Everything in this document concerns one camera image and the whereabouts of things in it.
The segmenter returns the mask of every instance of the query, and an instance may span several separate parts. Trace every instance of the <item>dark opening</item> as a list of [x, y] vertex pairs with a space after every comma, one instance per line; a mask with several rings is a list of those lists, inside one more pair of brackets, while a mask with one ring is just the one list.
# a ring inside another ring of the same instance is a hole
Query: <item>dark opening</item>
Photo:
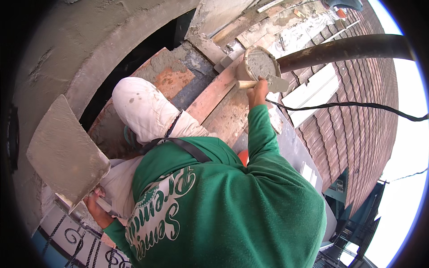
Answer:
[[97, 89], [79, 120], [85, 131], [88, 131], [106, 102], [112, 96], [115, 85], [124, 77], [130, 76], [145, 61], [163, 47], [173, 50], [184, 41], [195, 9], [171, 20], [138, 44], [107, 76]]

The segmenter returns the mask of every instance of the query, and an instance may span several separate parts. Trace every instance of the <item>sky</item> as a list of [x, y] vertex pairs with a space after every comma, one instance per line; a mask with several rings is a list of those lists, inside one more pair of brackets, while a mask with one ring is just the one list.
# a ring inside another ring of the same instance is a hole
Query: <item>sky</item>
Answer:
[[[388, 11], [378, 0], [369, 0], [385, 33], [402, 34]], [[427, 114], [426, 96], [416, 63], [394, 59], [398, 80], [399, 110], [416, 117]], [[425, 170], [429, 159], [429, 123], [411, 122], [399, 117], [396, 141], [392, 156], [384, 168], [381, 180], [392, 181]], [[378, 268], [389, 267], [390, 262], [407, 237], [419, 209], [427, 172], [392, 181], [386, 185], [378, 209], [381, 216], [374, 238], [365, 256]], [[357, 246], [348, 249], [356, 252]], [[348, 264], [352, 257], [343, 254], [341, 260]]]

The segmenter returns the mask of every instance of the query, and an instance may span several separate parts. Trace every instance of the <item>trowel handle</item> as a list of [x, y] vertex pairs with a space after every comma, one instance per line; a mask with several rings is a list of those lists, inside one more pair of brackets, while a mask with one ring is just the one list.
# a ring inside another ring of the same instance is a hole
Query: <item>trowel handle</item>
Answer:
[[258, 81], [243, 81], [238, 80], [236, 85], [239, 89], [254, 88]]
[[107, 213], [112, 210], [112, 206], [106, 201], [104, 201], [104, 199], [102, 199], [101, 197], [97, 198], [95, 202]]

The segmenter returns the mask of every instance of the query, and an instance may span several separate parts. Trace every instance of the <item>plastering trowel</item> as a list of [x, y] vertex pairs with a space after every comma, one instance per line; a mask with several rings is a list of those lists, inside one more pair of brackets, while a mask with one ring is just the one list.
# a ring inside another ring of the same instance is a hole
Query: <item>plastering trowel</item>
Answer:
[[[27, 149], [37, 174], [68, 205], [69, 214], [107, 175], [109, 159], [80, 125], [64, 95], [43, 116]], [[107, 212], [111, 205], [97, 203]]]
[[[289, 88], [289, 82], [273, 75], [267, 75], [268, 90], [273, 93], [286, 92]], [[237, 87], [240, 89], [247, 89], [255, 87], [257, 81], [237, 81]]]

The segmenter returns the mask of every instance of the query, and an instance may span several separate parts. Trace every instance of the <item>green sweatshirt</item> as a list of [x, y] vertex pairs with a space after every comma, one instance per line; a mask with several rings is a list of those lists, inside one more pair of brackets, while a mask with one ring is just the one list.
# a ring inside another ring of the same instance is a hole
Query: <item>green sweatshirt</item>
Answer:
[[134, 267], [311, 267], [325, 202], [281, 155], [266, 105], [250, 110], [245, 168], [224, 142], [188, 137], [212, 162], [172, 142], [133, 178], [134, 216], [104, 229]]

